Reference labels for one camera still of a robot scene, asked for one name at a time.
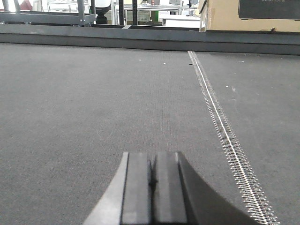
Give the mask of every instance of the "metal frame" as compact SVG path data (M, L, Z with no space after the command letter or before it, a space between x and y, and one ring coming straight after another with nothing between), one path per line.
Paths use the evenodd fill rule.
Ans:
M50 23L50 24L71 24L86 26L96 20L95 0L91 0L91 14L84 13L83 0L77 0L77 13L56 13L56 12L33 12L20 11L0 12L0 22L22 22L22 23Z
M190 31L168 27L128 29L0 25L0 42L225 53L300 55L299 33Z

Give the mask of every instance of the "cardboard box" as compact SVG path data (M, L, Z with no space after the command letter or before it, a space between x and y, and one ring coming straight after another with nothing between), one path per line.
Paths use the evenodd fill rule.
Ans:
M239 0L207 0L201 10L200 31L241 30L300 32L300 21L286 19L240 19Z

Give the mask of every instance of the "gray metal bar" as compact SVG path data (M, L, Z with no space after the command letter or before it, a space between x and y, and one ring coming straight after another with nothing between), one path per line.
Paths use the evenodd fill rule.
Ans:
M187 30L70 28L6 24L0 26L0 42L300 55L299 33L197 32Z
M19 5L19 1L14 0L14 4L15 4L15 12L20 13L21 9L20 9L20 5Z
M121 225L148 225L151 222L151 168L147 153L130 153Z
M83 0L77 0L79 25L85 24Z
M2 0L4 11L9 11L9 2L8 0Z
M84 25L95 21L94 14L86 15L82 21L75 15L50 15L50 14L27 14L27 13L0 13L0 21L24 22L24 23L56 23L56 24L79 24Z
M156 224L187 224L176 153L159 152L153 169L156 179L153 199Z

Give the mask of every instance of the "black plastic part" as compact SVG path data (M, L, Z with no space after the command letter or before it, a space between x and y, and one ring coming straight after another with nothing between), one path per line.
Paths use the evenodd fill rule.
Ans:
M182 153L178 155L188 223L192 225L258 225L216 193L192 168Z
M122 225L151 222L150 169L146 153L130 153L123 200Z
M186 224L177 155L159 152L154 162L154 218L156 224Z
M152 177L147 154L125 152L83 225L259 225L205 183L180 152L158 153Z

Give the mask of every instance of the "black pole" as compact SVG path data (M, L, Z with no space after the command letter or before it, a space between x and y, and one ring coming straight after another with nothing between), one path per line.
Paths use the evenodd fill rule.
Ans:
M120 25L124 25L124 0L119 0L119 19Z
M133 25L137 25L137 0L132 0Z

